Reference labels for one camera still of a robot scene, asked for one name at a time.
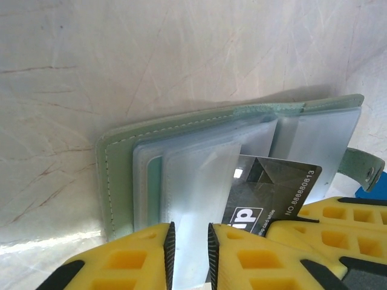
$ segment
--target mint green card holder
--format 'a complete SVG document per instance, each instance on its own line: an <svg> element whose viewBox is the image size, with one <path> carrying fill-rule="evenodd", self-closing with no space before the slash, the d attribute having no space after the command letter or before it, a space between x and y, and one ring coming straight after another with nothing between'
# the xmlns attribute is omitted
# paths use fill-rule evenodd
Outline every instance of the mint green card holder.
<svg viewBox="0 0 387 290"><path fill-rule="evenodd" d="M292 116L356 108L361 106L363 99L364 96L353 94L299 103L238 105L159 118L108 131L96 145L99 192L107 240L120 238L134 230L132 162L134 146L141 140L167 138L263 113ZM356 180L366 191L370 191L382 174L384 165L384 161L374 155L348 148L338 172ZM153 168L161 168L161 163ZM157 187L160 184L155 181L148 186Z"/></svg>

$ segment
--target marble surface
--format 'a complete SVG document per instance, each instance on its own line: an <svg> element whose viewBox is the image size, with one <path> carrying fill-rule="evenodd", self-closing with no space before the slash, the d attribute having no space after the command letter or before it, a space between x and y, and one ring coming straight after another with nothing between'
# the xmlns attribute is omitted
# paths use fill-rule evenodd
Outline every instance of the marble surface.
<svg viewBox="0 0 387 290"><path fill-rule="evenodd" d="M0 1L0 285L103 243L94 145L227 103L366 96L351 146L387 159L384 0ZM352 195L338 176L330 194Z"/></svg>

